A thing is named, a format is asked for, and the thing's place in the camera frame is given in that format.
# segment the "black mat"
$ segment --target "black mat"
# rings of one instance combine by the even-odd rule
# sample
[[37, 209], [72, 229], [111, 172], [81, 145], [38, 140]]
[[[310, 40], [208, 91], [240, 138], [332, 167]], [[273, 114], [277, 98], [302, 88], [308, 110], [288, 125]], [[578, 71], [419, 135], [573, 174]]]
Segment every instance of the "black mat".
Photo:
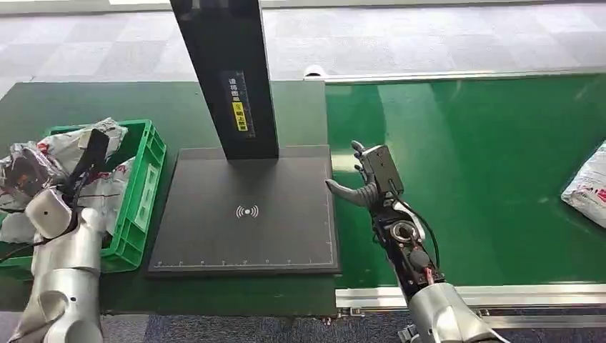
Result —
[[338, 272], [331, 170], [328, 146], [230, 161], [181, 150], [150, 275]]

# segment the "robotic hand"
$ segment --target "robotic hand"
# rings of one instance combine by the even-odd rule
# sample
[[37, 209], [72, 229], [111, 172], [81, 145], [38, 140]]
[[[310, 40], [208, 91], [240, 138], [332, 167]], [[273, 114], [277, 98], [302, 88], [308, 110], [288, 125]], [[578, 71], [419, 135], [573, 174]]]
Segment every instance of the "robotic hand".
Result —
[[[82, 140], [86, 149], [66, 179], [42, 184], [39, 173], [30, 172], [35, 168], [22, 169], [16, 178], [21, 183], [15, 188], [28, 184], [35, 190], [25, 214], [36, 227], [36, 243], [31, 261], [34, 284], [9, 343], [103, 342], [99, 274], [104, 219], [97, 210], [77, 204], [89, 176], [105, 162], [109, 138], [94, 129]], [[34, 160], [24, 163], [37, 166]]]
[[[507, 342], [483, 322], [446, 283], [439, 271], [439, 255], [427, 222], [399, 194], [404, 190], [389, 149], [385, 145], [364, 148], [353, 141], [355, 168], [365, 185], [350, 189], [335, 180], [326, 180], [338, 197], [368, 209], [372, 230], [393, 264], [414, 325], [400, 332], [405, 342]], [[429, 231], [436, 250], [436, 262], [429, 257], [423, 241]]]

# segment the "red wire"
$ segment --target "red wire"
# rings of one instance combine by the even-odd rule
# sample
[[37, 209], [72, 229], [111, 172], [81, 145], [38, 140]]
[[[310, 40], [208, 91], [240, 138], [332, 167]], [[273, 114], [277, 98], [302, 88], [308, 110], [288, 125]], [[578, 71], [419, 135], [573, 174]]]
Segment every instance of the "red wire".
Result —
[[434, 284], [434, 276], [432, 275], [432, 270], [428, 267], [425, 267], [425, 278], [427, 279], [428, 284]]

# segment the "cable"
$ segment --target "cable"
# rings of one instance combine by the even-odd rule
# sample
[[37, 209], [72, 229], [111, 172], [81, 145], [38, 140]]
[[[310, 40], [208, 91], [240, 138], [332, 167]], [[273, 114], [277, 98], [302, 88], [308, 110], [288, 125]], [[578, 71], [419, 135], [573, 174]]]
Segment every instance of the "cable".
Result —
[[0, 263], [3, 263], [3, 262], [4, 262], [4, 261], [6, 261], [7, 259], [10, 259], [10, 258], [11, 258], [11, 256], [15, 255], [16, 253], [20, 252], [21, 250], [25, 250], [25, 249], [28, 249], [28, 248], [37, 247], [37, 246], [39, 246], [39, 245], [46, 244], [47, 242], [49, 242], [49, 241], [44, 240], [44, 241], [40, 241], [40, 242], [33, 243], [33, 244], [27, 244], [27, 245], [24, 245], [24, 246], [19, 247], [19, 248], [17, 248], [17, 249], [11, 250], [10, 252], [6, 253], [6, 254], [5, 254], [5, 255], [4, 255], [2, 258], [0, 258]]
[[427, 279], [428, 284], [434, 284], [434, 276], [432, 275], [432, 270], [429, 267], [423, 268], [425, 271], [425, 279]]
[[76, 193], [74, 193], [74, 200], [71, 202], [71, 209], [74, 211], [78, 207], [78, 201], [80, 200], [80, 192], [82, 192], [82, 188], [84, 188], [84, 185], [88, 182], [89, 176], [90, 176], [89, 171], [84, 173], [84, 175], [82, 176], [82, 181], [78, 185], [78, 188], [76, 189]]
[[392, 180], [389, 181], [389, 185], [392, 188], [392, 194], [394, 196], [394, 198], [396, 198], [396, 200], [402, 204], [402, 206], [404, 206], [407, 210], [411, 211], [415, 216], [417, 216], [417, 218], [419, 218], [419, 220], [421, 221], [421, 223], [423, 224], [423, 226], [425, 227], [425, 229], [427, 229], [427, 231], [429, 231], [429, 235], [432, 238], [432, 243], [434, 245], [434, 250], [435, 250], [435, 255], [436, 255], [436, 265], [439, 268], [439, 247], [437, 245], [437, 239], [435, 238], [435, 234], [434, 234], [434, 230], [432, 230], [432, 228], [429, 226], [429, 224], [427, 223], [427, 221], [425, 220], [425, 218], [423, 218], [423, 216], [421, 214], [419, 214], [418, 212], [416, 212], [415, 210], [413, 210], [410, 206], [408, 206], [405, 202], [403, 202], [400, 198], [398, 193], [396, 192], [396, 189], [394, 187], [394, 183]]

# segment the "sticker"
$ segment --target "sticker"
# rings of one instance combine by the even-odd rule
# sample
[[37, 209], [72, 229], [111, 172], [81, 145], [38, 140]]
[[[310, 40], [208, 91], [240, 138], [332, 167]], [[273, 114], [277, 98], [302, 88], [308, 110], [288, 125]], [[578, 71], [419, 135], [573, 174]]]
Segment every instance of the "sticker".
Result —
[[254, 138], [254, 125], [243, 71], [223, 71], [221, 73], [229, 113], [234, 123], [234, 135], [240, 138]]

